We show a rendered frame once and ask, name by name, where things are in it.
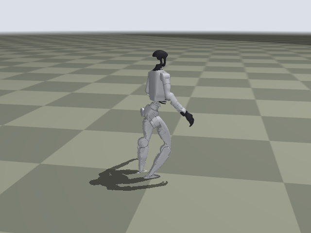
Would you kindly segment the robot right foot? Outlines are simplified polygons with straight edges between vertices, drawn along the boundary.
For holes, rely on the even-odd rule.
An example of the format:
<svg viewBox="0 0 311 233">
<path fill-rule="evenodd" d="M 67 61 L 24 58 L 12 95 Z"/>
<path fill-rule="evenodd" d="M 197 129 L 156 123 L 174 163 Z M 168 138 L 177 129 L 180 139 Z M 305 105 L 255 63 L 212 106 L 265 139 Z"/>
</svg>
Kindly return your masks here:
<svg viewBox="0 0 311 233">
<path fill-rule="evenodd" d="M 151 176 L 152 176 L 152 175 L 151 175 Z M 154 175 L 153 175 L 152 177 L 150 177 L 150 178 L 155 178 L 155 177 L 158 177 L 158 176 L 160 176 L 160 175 L 155 175 L 155 174 L 154 174 Z M 148 179 L 149 177 L 148 177 L 148 175 L 146 175 L 146 176 L 144 176 L 144 178 L 145 178 L 145 179 Z"/>
</svg>

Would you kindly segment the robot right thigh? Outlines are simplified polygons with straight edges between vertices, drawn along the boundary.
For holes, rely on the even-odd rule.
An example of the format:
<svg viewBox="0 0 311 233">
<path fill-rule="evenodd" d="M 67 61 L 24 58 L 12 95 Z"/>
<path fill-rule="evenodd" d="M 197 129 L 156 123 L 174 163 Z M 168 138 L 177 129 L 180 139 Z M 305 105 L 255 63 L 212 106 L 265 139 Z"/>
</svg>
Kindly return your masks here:
<svg viewBox="0 0 311 233">
<path fill-rule="evenodd" d="M 160 147 L 160 152 L 162 152 L 164 147 L 169 147 L 171 149 L 171 136 L 168 127 L 160 116 L 154 116 L 154 114 L 149 116 L 149 122 L 153 128 L 157 127 L 157 132 L 160 138 L 163 140 L 164 144 Z"/>
</svg>

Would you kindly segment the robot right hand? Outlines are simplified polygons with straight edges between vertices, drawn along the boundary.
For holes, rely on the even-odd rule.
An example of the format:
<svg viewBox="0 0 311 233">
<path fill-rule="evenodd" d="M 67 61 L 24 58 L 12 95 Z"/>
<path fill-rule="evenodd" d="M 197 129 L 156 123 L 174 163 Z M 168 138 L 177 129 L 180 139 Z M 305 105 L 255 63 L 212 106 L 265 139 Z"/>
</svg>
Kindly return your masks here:
<svg viewBox="0 0 311 233">
<path fill-rule="evenodd" d="M 180 114 L 182 116 L 185 116 L 187 121 L 190 123 L 190 127 L 193 125 L 194 123 L 194 118 L 192 117 L 192 114 L 188 113 L 188 111 L 186 110 L 186 113 L 184 114 L 183 112 L 180 112 Z"/>
</svg>

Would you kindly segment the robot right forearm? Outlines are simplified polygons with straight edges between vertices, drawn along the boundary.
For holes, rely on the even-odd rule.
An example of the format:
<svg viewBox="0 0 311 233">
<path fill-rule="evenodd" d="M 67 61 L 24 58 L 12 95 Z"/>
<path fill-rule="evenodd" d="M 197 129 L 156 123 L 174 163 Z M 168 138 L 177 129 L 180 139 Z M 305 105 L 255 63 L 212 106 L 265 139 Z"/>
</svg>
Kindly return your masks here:
<svg viewBox="0 0 311 233">
<path fill-rule="evenodd" d="M 169 98 L 171 100 L 171 105 L 174 106 L 174 108 L 180 113 L 183 112 L 184 114 L 186 113 L 186 109 L 183 108 L 183 106 L 177 101 L 173 93 L 169 94 Z"/>
</svg>

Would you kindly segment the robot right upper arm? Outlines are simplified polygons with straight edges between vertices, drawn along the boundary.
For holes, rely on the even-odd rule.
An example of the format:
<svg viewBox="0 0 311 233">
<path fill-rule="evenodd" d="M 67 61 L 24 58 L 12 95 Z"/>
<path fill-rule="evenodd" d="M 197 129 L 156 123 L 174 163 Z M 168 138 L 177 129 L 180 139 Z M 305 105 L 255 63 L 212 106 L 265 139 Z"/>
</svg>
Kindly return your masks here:
<svg viewBox="0 0 311 233">
<path fill-rule="evenodd" d="M 170 92 L 171 84 L 170 84 L 170 75 L 169 75 L 169 73 L 161 72 L 160 73 L 160 79 L 163 82 L 163 89 L 164 89 L 164 93 L 165 93 L 165 99 L 170 101 L 169 94 L 171 93 Z"/>
</svg>

